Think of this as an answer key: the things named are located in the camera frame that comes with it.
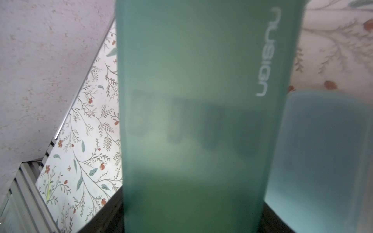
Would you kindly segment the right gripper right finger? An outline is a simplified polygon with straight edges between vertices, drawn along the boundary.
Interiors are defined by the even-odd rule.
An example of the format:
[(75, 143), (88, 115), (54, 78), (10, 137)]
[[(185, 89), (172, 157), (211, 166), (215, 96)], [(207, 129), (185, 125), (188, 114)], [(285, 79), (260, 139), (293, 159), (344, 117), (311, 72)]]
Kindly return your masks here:
[(295, 233), (278, 215), (266, 204), (260, 219), (258, 233)]

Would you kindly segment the dark green pencil case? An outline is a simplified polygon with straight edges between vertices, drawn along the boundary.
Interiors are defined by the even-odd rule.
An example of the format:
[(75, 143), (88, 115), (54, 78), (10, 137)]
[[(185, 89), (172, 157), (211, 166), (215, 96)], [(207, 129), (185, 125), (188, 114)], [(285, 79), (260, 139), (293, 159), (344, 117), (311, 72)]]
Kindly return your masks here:
[(255, 233), (306, 1), (117, 1), (127, 233)]

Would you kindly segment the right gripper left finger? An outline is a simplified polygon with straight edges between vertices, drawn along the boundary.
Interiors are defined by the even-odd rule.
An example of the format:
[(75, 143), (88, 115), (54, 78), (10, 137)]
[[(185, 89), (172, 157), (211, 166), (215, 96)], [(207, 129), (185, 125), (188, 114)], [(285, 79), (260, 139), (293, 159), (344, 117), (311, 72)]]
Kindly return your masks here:
[(124, 233), (122, 187), (78, 233)]

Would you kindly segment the light blue pencil case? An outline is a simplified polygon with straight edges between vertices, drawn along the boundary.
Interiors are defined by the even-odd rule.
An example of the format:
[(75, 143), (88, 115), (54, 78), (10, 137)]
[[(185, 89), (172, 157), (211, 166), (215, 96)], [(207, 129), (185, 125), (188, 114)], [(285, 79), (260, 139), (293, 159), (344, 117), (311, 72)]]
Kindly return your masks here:
[(373, 230), (373, 107), (337, 92), (288, 95), (267, 194), (296, 233)]

